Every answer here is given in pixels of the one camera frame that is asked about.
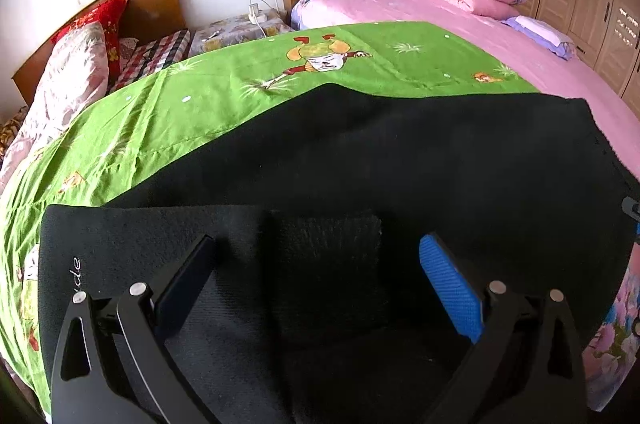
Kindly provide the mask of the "black pants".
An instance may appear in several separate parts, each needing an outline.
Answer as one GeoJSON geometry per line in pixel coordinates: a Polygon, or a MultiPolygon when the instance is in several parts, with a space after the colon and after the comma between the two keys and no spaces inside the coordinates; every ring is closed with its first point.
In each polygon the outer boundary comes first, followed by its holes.
{"type": "Polygon", "coordinates": [[[39,264],[51,374],[75,293],[119,296],[202,236],[213,271],[165,340],[213,423],[431,423],[469,355],[421,239],[522,294],[560,290],[582,351],[623,280],[638,181],[582,99],[291,99],[104,207],[53,204],[39,264]]]}

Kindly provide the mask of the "red embroidered pillow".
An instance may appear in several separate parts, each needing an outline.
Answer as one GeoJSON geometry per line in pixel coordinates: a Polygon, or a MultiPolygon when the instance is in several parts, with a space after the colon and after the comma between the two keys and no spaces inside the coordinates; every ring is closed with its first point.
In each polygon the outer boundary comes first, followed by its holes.
{"type": "Polygon", "coordinates": [[[72,20],[69,24],[58,30],[52,36],[52,43],[56,44],[67,32],[73,29],[79,29],[84,25],[97,21],[104,32],[108,70],[110,70],[110,79],[119,76],[119,21],[122,14],[125,13],[129,0],[106,0],[100,5],[93,7],[85,15],[72,20]]]}

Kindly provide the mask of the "purple white pillow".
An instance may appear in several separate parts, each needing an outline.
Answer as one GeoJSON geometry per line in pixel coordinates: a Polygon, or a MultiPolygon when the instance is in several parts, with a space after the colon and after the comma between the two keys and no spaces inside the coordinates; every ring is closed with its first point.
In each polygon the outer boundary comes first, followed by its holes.
{"type": "Polygon", "coordinates": [[[530,40],[547,48],[547,50],[555,54],[555,56],[564,60],[570,60],[576,55],[576,45],[574,41],[544,21],[518,15],[504,20],[503,23],[517,32],[525,34],[530,40]]]}

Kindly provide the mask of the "pink bed sheet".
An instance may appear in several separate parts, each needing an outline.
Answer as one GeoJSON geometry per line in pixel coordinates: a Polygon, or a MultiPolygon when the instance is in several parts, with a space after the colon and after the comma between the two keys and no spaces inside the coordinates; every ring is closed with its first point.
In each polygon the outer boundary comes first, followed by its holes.
{"type": "MultiPolygon", "coordinates": [[[[504,76],[513,70],[538,91],[587,100],[594,120],[616,155],[639,172],[639,122],[608,85],[578,58],[564,60],[495,15],[478,16],[443,0],[300,0],[296,29],[375,21],[428,21],[496,57],[504,76]]],[[[631,331],[639,314],[639,252],[631,252],[610,312],[584,352],[587,402],[600,419],[613,421],[639,400],[639,340],[631,331]]]]}

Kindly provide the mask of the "pink floral quilt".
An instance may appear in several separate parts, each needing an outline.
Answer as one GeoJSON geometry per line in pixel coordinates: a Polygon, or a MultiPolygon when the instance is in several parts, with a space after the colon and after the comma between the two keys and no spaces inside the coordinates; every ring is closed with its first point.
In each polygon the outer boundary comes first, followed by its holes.
{"type": "Polygon", "coordinates": [[[63,135],[81,111],[104,97],[109,75],[105,34],[99,22],[70,30],[54,45],[32,106],[3,159],[2,188],[63,135]]]}

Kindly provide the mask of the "left wooden headboard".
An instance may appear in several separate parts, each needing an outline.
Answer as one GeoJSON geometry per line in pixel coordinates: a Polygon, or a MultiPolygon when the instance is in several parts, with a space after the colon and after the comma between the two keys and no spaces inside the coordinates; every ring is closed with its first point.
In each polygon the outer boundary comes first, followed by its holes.
{"type": "MultiPolygon", "coordinates": [[[[61,27],[55,28],[53,33],[70,25],[76,18],[88,14],[107,0],[96,0],[79,13],[67,19],[61,27]]],[[[119,21],[119,33],[132,36],[140,42],[148,43],[167,36],[175,31],[185,29],[186,22],[179,0],[128,0],[124,14],[119,21]]],[[[53,50],[51,36],[34,51],[12,77],[18,92],[21,93],[25,104],[30,106],[34,101],[37,85],[40,81],[46,63],[53,50]]]]}

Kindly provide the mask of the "tiger print plush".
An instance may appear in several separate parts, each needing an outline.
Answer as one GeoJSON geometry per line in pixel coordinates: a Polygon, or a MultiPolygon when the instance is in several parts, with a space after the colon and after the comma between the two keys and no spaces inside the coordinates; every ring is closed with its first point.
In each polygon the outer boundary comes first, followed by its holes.
{"type": "Polygon", "coordinates": [[[28,114],[29,106],[23,106],[19,111],[17,111],[14,116],[6,121],[1,126],[0,129],[0,155],[1,158],[4,158],[6,151],[9,149],[11,144],[14,142],[15,137],[17,137],[18,131],[21,129],[26,115],[28,114]]]}

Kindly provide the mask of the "plaid bed sheet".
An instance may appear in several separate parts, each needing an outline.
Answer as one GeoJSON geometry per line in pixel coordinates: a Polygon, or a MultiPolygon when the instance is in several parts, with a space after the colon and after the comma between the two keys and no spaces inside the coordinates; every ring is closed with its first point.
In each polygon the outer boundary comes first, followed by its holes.
{"type": "Polygon", "coordinates": [[[107,93],[111,94],[141,78],[181,62],[186,58],[190,43],[191,32],[182,29],[170,36],[138,46],[115,82],[107,88],[107,93]]]}

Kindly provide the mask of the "green cartoon bed sheet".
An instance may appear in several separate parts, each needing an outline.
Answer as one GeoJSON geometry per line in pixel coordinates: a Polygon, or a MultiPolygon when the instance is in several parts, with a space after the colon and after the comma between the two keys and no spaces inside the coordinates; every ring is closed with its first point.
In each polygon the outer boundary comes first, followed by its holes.
{"type": "Polygon", "coordinates": [[[390,97],[529,93],[446,29],[378,21],[291,32],[177,62],[86,107],[1,187],[1,355],[50,408],[38,315],[40,222],[52,203],[98,207],[188,152],[326,83],[390,97]]]}

